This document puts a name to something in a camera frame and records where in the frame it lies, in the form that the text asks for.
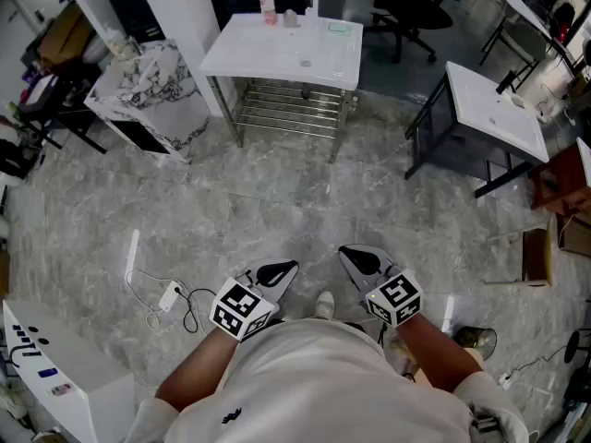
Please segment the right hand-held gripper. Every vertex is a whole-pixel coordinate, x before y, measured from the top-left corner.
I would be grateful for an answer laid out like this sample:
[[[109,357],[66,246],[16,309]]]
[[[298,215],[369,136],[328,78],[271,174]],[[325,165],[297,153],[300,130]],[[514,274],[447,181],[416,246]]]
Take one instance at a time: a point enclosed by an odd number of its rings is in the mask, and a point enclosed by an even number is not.
[[[370,315],[397,328],[420,311],[423,290],[413,273],[398,267],[386,251],[351,244],[340,246],[338,256]]]

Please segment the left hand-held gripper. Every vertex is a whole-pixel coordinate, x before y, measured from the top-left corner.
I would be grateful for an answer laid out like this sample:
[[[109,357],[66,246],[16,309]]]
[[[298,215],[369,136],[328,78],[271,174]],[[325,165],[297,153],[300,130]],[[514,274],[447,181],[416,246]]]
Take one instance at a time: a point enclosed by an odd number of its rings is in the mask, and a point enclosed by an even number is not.
[[[252,336],[279,310],[278,301],[298,269],[287,258],[253,261],[243,274],[226,280],[213,300],[210,321],[238,341]]]

